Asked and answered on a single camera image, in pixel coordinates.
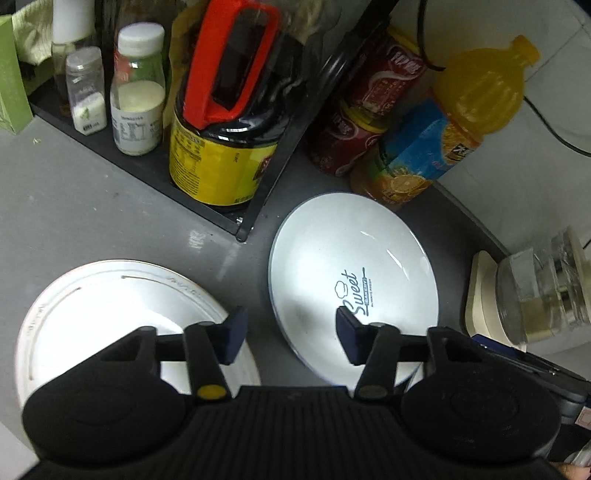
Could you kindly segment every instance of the round white plate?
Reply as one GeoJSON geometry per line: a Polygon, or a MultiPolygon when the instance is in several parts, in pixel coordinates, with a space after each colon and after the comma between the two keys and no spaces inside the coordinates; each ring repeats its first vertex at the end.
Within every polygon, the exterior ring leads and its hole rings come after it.
{"type": "MultiPolygon", "coordinates": [[[[19,403],[138,327],[154,326],[167,335],[195,322],[221,323],[226,316],[200,286],[157,265],[106,260],[71,270],[41,293],[21,326],[15,355],[19,403]]],[[[222,371],[233,395],[241,385],[261,384],[246,342],[222,371]]],[[[161,377],[179,392],[190,392],[184,362],[163,362],[161,377]]]]}
{"type": "MultiPolygon", "coordinates": [[[[349,363],[335,330],[345,305],[364,324],[425,335],[437,324],[429,260],[406,224],[352,193],[328,193],[296,208],[279,228],[269,261],[275,316],[300,359],[331,384],[355,389],[363,366],[349,363]]],[[[397,382],[419,364],[398,365],[397,382]]]]}

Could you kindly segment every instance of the plate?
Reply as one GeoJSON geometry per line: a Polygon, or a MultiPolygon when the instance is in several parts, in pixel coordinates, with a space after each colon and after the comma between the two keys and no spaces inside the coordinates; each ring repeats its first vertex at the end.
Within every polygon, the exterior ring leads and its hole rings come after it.
{"type": "MultiPolygon", "coordinates": [[[[49,285],[25,317],[15,354],[18,401],[22,407],[34,390],[138,327],[169,335],[226,316],[209,293],[166,268],[133,260],[83,265],[49,285]]],[[[261,384],[246,342],[222,371],[233,395],[241,385],[261,384]]],[[[163,362],[161,377],[190,392],[184,362],[163,362]]]]}
{"type": "MultiPolygon", "coordinates": [[[[271,248],[269,291],[287,342],[318,376],[355,389],[363,366],[349,363],[335,330],[344,305],[364,324],[425,335],[439,303],[431,264],[406,224],[352,193],[314,197],[285,219],[271,248]]],[[[418,363],[400,363],[397,383],[418,363]]]]}

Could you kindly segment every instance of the red can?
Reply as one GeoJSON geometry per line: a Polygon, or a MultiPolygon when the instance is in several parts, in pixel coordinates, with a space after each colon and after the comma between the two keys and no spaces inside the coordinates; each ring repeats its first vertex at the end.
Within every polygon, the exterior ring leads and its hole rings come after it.
{"type": "Polygon", "coordinates": [[[426,70],[418,47],[390,26],[345,94],[347,103],[373,118],[390,113],[396,101],[426,70]]]}
{"type": "Polygon", "coordinates": [[[323,172],[342,177],[387,129],[384,121],[372,121],[341,100],[327,106],[311,126],[310,159],[323,172]]]}

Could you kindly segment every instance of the gray countertop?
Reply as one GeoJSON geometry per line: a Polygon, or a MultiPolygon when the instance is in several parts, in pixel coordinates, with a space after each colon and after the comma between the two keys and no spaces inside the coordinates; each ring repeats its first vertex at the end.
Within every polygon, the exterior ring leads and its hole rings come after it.
{"type": "MultiPolygon", "coordinates": [[[[347,190],[296,155],[247,243],[161,195],[40,118],[20,135],[0,131],[0,422],[25,439],[13,375],[15,341],[35,298],[82,264],[129,258],[162,265],[203,286],[227,309],[248,309],[248,342],[267,385],[322,385],[275,323],[267,261],[277,228],[302,201],[347,190]]],[[[431,260],[440,325],[460,327],[472,256],[498,244],[428,189],[399,213],[431,260]]]]}

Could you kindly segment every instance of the red handle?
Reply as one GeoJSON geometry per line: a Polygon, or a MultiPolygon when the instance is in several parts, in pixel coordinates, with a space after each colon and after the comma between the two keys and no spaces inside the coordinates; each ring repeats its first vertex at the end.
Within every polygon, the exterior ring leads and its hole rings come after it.
{"type": "Polygon", "coordinates": [[[187,82],[183,108],[183,116],[187,122],[198,129],[204,129],[209,124],[229,122],[240,116],[265,66],[279,30],[280,19],[276,7],[254,0],[211,1],[199,32],[187,82]],[[232,109],[227,110],[212,99],[213,84],[234,22],[238,15],[248,8],[261,10],[269,18],[242,92],[232,109]]]}

